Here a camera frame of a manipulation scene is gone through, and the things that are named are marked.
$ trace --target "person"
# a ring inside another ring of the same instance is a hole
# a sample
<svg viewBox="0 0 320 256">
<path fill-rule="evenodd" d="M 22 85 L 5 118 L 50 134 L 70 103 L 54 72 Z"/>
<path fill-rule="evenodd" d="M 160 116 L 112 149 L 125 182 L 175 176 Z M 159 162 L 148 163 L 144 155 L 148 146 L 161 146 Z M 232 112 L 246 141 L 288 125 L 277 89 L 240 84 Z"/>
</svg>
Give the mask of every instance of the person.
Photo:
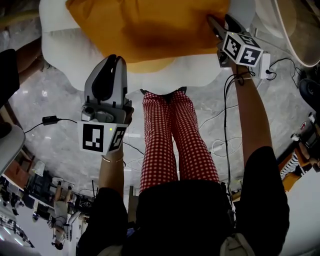
<svg viewBox="0 0 320 256">
<path fill-rule="evenodd" d="M 41 38 L 17 51 L 8 49 L 0 52 L 0 107 L 20 88 L 31 75 L 44 68 Z"/>
<path fill-rule="evenodd" d="M 250 78 L 245 66 L 236 76 Z M 135 232 L 127 237 L 123 148 L 102 156 L 99 190 L 79 255 L 226 255 L 230 238 L 247 253 L 278 255 L 289 228 L 289 206 L 280 178 L 267 114 L 251 79 L 236 81 L 243 141 L 244 178 L 230 221 L 226 193 L 201 139 L 192 101 L 182 91 L 143 99 L 145 155 Z M 178 180 L 172 135 L 179 152 Z"/>
<path fill-rule="evenodd" d="M 54 195 L 54 213 L 55 222 L 53 228 L 55 230 L 55 241 L 51 243 L 58 250 L 64 248 L 64 241 L 68 238 L 67 235 L 67 221 L 68 221 L 68 202 L 71 199 L 73 184 L 64 181 L 68 185 L 68 190 L 64 201 L 61 201 L 62 195 L 62 178 L 53 178 L 52 183 L 57 183 L 57 188 Z"/>
</svg>

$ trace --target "gray floor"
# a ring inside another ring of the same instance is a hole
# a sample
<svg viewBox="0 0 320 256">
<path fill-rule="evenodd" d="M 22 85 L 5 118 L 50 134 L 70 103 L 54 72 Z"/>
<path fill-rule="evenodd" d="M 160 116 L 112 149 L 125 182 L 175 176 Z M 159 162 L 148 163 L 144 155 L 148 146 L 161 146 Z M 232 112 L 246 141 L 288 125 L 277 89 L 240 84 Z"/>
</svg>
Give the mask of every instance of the gray floor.
<svg viewBox="0 0 320 256">
<path fill-rule="evenodd" d="M 9 32 L 0 33 L 0 51 L 8 48 L 18 49 L 40 35 L 39 20 L 22 22 L 10 27 Z M 268 41 L 279 42 L 270 35 L 260 34 Z M 264 43 L 260 46 L 271 52 L 271 61 L 287 57 L 287 55 Z M 283 61 L 274 66 L 277 78 L 274 81 L 264 80 L 258 91 L 265 105 L 272 142 L 276 156 L 280 155 L 291 142 L 290 135 L 300 130 L 300 125 L 308 118 L 311 108 L 303 101 L 299 90 L 292 79 L 293 65 Z M 222 149 L 213 155 L 221 180 L 227 178 L 227 160 L 225 156 L 223 120 L 224 113 L 215 117 L 224 107 L 223 87 L 230 70 L 223 70 L 220 75 L 204 87 L 189 87 L 187 95 L 192 99 L 196 109 L 200 133 L 209 150 L 222 145 Z M 124 141 L 145 150 L 142 100 L 143 95 L 133 92 L 127 96 L 132 100 L 135 112 L 133 121 Z M 83 92 L 74 89 L 65 75 L 51 68 L 37 72 L 22 84 L 10 99 L 10 104 L 25 130 L 41 123 L 42 117 L 57 115 L 58 118 L 79 121 L 83 102 Z M 234 88 L 230 91 L 227 105 L 237 104 Z M 230 155 L 232 187 L 238 187 L 244 171 L 241 147 L 241 128 L 238 108 L 227 111 L 227 129 L 230 139 Z M 80 152 L 78 146 L 77 125 L 69 121 L 61 121 L 50 126 L 39 126 L 26 135 L 26 146 L 42 160 L 46 169 L 55 176 L 75 184 L 74 190 L 91 195 L 91 180 L 98 181 L 101 157 Z M 124 145 L 125 194 L 129 185 L 139 188 L 143 155 L 137 150 Z"/>
</svg>

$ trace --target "orange pillow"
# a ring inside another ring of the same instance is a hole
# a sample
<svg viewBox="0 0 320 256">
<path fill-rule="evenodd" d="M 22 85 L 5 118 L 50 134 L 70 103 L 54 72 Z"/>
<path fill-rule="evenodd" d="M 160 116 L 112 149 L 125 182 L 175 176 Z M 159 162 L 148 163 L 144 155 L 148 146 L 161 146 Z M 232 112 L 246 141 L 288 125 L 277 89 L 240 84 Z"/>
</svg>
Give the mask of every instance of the orange pillow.
<svg viewBox="0 0 320 256">
<path fill-rule="evenodd" d="M 215 54 L 207 14 L 224 26 L 228 0 L 68 0 L 66 7 L 106 57 L 127 63 Z"/>
</svg>

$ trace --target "red gingham pants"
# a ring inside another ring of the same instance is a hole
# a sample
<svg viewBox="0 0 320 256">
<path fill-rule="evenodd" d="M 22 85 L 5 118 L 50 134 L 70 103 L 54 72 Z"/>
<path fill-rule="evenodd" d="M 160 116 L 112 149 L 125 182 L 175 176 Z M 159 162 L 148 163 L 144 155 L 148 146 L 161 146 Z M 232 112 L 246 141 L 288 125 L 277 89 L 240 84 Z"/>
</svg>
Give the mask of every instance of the red gingham pants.
<svg viewBox="0 0 320 256">
<path fill-rule="evenodd" d="M 170 104 L 162 96 L 147 92 L 143 111 L 146 147 L 140 192 L 178 181 L 172 134 L 179 152 L 180 179 L 219 182 L 215 164 L 200 137 L 194 105 L 183 92 L 174 92 Z"/>
</svg>

